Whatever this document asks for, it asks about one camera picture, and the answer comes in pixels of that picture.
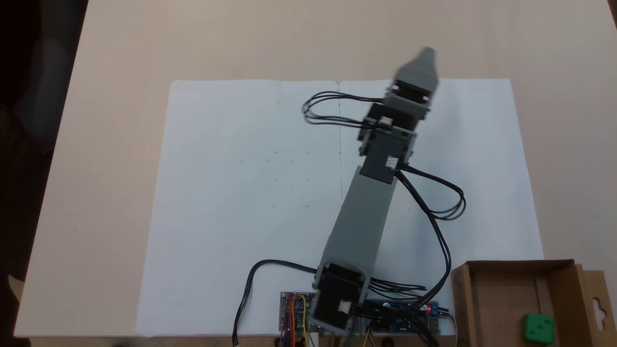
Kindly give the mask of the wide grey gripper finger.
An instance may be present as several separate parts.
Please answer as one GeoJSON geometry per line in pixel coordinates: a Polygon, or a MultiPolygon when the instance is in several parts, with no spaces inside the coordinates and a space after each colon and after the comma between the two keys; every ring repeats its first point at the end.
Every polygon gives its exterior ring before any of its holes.
{"type": "Polygon", "coordinates": [[[415,58],[397,70],[393,83],[403,83],[426,92],[434,92],[439,83],[436,51],[431,47],[422,48],[415,58]]]}

